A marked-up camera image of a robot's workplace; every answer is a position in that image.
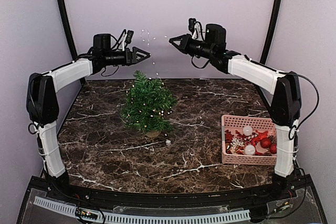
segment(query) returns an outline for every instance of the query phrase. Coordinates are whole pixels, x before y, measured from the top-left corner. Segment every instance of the purple wall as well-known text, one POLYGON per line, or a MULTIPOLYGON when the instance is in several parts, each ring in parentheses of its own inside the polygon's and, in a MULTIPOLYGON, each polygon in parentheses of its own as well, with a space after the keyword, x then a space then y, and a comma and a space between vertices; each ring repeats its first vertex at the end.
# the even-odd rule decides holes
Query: purple wall
MULTIPOLYGON (((15 223, 30 177, 42 169, 36 138, 27 131, 29 75, 71 60, 56 0, 0 0, 0 58, 0 222, 15 223)), ((79 87, 59 93, 59 122, 79 87)))
MULTIPOLYGON (((310 78, 320 106, 300 128, 300 165, 310 173, 330 223, 336 199, 336 0, 283 0, 267 65, 310 78)), ((302 114, 314 108, 312 86, 300 80, 302 114)))
MULTIPOLYGON (((109 79, 131 78, 140 69, 149 76, 158 72, 161 78, 232 78, 212 66, 194 68, 190 56, 180 54, 169 45, 168 38, 188 33, 188 19, 196 17, 205 26, 218 23, 227 29, 228 48, 258 60, 264 45, 273 0, 66 0, 72 31, 79 52, 86 52, 96 33, 119 36, 126 28, 134 30, 133 43, 151 52, 151 60, 123 67, 109 79), (140 33, 150 31, 147 47, 140 33)), ((204 60, 195 60, 202 65, 204 60)))

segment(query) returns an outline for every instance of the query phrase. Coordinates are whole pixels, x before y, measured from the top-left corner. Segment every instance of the black base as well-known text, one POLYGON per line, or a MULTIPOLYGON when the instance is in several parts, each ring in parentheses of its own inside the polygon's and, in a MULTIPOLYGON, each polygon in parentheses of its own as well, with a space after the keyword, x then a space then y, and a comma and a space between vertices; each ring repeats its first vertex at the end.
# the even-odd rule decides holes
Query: black base
MULTIPOLYGON (((320 199, 318 197, 316 188, 310 175, 306 175, 306 179, 307 186, 311 187, 313 195, 316 199, 322 223, 327 223, 320 199)), ((282 191, 279 199, 288 198, 288 191, 292 193, 293 197, 296 197, 296 190, 304 188, 304 184, 304 177, 300 175, 296 176, 296 178, 291 181, 290 185, 288 185, 288 187, 282 191)), ((266 195, 268 192, 270 192, 270 190, 272 190, 271 187, 272 185, 264 185, 246 189, 202 194, 135 194, 122 193, 118 191, 98 190, 70 185, 71 191, 73 191, 73 193, 76 193, 81 199, 87 200, 97 207, 106 210, 112 210, 116 206, 176 209, 229 205, 230 209, 249 209, 251 211, 251 214, 253 214, 254 216, 265 215, 267 213, 267 203, 273 201, 273 199, 271 198, 271 196, 260 198, 254 197, 253 195, 266 195)), ((49 183, 45 179, 32 177, 26 190, 25 198, 21 206, 17 223, 20 223, 23 218, 26 201, 32 188, 45 191, 47 193, 47 197, 76 203, 73 199, 66 200, 64 198, 64 195, 56 190, 54 188, 54 185, 49 183)), ((87 207, 89 209, 92 208, 90 205, 85 206, 85 204, 83 203, 81 203, 81 206, 87 207)))

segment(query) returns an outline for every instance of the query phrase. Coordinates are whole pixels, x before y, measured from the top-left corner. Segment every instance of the white cable tray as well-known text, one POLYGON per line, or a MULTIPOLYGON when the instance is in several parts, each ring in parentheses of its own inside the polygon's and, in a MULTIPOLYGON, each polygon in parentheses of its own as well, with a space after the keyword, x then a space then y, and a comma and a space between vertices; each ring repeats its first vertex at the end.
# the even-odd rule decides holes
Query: white cable tray
MULTIPOLYGON (((56 212, 61 215, 76 218, 76 206, 74 204, 67 204, 64 202, 56 202, 51 199, 41 198, 36 196, 34 205, 43 207, 50 211, 56 212)), ((96 223, 102 223, 103 218, 100 212, 92 211, 98 215, 96 223)), ((133 215, 121 215, 113 214, 110 212, 104 212, 106 224, 223 224, 223 223, 235 223, 238 221, 250 220, 249 210, 242 210, 237 212, 227 212, 224 214, 216 215, 202 215, 202 216, 183 216, 183 217, 150 217, 150 216, 133 216, 133 215)))

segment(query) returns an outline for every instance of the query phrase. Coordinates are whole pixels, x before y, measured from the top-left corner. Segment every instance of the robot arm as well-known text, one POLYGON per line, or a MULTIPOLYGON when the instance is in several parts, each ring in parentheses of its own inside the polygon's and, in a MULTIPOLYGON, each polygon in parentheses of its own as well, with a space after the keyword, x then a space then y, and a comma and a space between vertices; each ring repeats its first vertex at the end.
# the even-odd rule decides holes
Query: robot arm
POLYGON ((68 184, 68 174, 61 160, 57 141, 56 120, 59 106, 56 94, 65 86, 95 74, 106 66, 130 66, 150 57, 139 48, 133 51, 127 48, 133 32, 128 31, 117 49, 111 48, 110 34, 97 34, 93 38, 93 47, 88 54, 76 61, 55 70, 39 74, 33 73, 29 78, 27 111, 36 129, 39 153, 44 161, 44 170, 62 188, 68 184))
POLYGON ((202 41, 186 34, 171 38, 169 42, 180 52, 192 57, 206 58, 219 71, 248 80, 273 95, 269 114, 277 132, 274 177, 280 180, 287 178, 294 169, 293 159, 297 149, 295 129, 298 126, 301 108, 298 77, 268 68, 238 52, 226 50, 225 40, 226 30, 222 26, 208 24, 205 39, 202 41))

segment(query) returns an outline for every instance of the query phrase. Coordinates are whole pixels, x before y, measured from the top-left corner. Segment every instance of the tree pot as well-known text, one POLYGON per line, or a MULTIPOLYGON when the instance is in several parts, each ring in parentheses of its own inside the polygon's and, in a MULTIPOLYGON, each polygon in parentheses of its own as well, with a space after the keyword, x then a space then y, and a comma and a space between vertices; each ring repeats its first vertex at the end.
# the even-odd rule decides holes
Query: tree pot
POLYGON ((148 137, 157 137, 161 134, 161 131, 148 131, 145 135, 148 137))

